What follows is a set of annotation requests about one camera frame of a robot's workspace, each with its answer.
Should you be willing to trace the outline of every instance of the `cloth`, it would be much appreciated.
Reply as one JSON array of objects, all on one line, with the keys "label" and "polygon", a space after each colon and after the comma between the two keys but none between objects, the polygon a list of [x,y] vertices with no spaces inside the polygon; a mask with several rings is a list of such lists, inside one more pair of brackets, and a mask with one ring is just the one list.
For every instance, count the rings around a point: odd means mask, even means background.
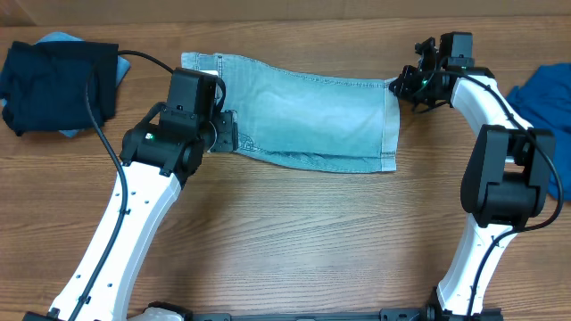
[{"label": "cloth", "polygon": [[[4,121],[17,135],[91,127],[85,81],[93,63],[117,54],[118,45],[88,42],[13,42],[0,75]],[[115,115],[117,59],[103,60],[88,89],[95,121]]]},{"label": "cloth", "polygon": [[[37,41],[37,44],[43,42],[52,42],[52,41],[83,41],[83,39],[68,35],[65,32],[55,31],[39,39]],[[117,59],[117,77],[115,78],[115,86],[119,86],[120,82],[127,74],[129,68],[131,68],[131,64],[128,62],[127,59],[121,57]],[[77,135],[79,131],[80,129],[60,130],[60,133],[71,138]]]},{"label": "cloth", "polygon": [[[563,181],[564,200],[571,200],[571,64],[541,66],[524,86],[511,90],[507,101],[535,128],[553,132],[553,163]],[[553,176],[549,193],[558,198]]]},{"label": "cloth", "polygon": [[282,70],[247,57],[183,53],[183,68],[216,70],[237,112],[237,152],[295,169],[396,170],[400,111],[390,80]]}]

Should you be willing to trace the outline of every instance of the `light blue denim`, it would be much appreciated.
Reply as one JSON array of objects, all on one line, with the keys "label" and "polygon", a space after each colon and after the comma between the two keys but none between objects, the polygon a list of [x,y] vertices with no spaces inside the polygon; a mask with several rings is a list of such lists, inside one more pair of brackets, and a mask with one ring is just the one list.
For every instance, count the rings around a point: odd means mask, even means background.
[{"label": "light blue denim", "polygon": [[243,155],[295,169],[396,170],[400,111],[390,79],[311,75],[222,53],[183,53],[182,66],[224,79]]}]

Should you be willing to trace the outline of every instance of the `dark blue fabric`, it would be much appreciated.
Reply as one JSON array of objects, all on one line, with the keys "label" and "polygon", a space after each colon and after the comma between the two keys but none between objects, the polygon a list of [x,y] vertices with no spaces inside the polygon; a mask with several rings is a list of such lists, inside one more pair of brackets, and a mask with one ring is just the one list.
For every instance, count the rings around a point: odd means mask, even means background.
[{"label": "dark blue fabric", "polygon": [[[571,64],[541,66],[524,86],[514,87],[507,100],[535,128],[555,135],[553,162],[563,180],[564,200],[571,200]],[[549,192],[557,199],[553,176]]]},{"label": "dark blue fabric", "polygon": [[46,42],[28,45],[14,41],[0,74],[2,116],[20,136],[27,131],[92,127],[85,110],[85,83],[97,64],[88,90],[99,126],[115,115],[115,44]]}]

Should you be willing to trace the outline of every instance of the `blue cloth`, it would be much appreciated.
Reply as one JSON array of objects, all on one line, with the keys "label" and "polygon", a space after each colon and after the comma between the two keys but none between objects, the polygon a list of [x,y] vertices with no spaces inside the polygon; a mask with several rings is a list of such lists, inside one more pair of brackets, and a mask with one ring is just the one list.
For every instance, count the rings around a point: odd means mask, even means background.
[{"label": "blue cloth", "polygon": [[[37,41],[37,43],[39,44],[39,43],[53,42],[53,41],[83,41],[83,40],[78,37],[70,36],[64,32],[56,31],[42,37],[41,39],[39,39],[39,41]],[[125,74],[127,74],[127,71],[130,67],[131,64],[126,59],[121,57],[117,59],[117,78],[115,79],[116,86],[118,86],[119,83],[123,80]],[[4,107],[5,105],[6,101],[3,99],[2,106]],[[82,129],[60,130],[60,133],[66,135],[67,137],[74,137],[80,130]]]},{"label": "blue cloth", "polygon": [[[563,181],[564,200],[571,200],[571,64],[541,66],[524,86],[515,86],[507,100],[535,128],[555,135],[553,162]],[[557,199],[553,176],[549,192]]]},{"label": "blue cloth", "polygon": [[291,72],[221,53],[183,53],[182,66],[224,79],[243,155],[295,169],[396,170],[400,111],[391,80]]}]

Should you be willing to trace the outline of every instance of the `table surface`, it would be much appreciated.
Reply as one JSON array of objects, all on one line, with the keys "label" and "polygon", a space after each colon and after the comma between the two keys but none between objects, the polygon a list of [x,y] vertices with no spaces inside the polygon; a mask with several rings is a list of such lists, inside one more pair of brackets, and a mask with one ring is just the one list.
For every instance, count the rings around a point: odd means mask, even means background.
[{"label": "table surface", "polygon": [[[474,33],[476,64],[503,94],[541,64],[571,61],[571,19],[382,19],[0,29],[13,40],[62,30],[151,54],[170,66],[184,51],[242,54],[288,70],[391,78],[413,46],[453,30]],[[126,130],[166,98],[170,75],[128,58],[117,117]],[[475,137],[446,107],[412,115],[401,104],[398,170],[338,175],[286,169],[237,154],[205,155],[161,224],[129,306],[154,300],[233,314],[418,307],[443,278],[466,214],[460,180]],[[115,170],[97,136],[16,137],[0,126],[0,319],[47,311],[82,258],[109,200]],[[554,208],[550,198],[539,218]],[[507,320],[571,320],[571,209],[506,250],[485,296]]]}]

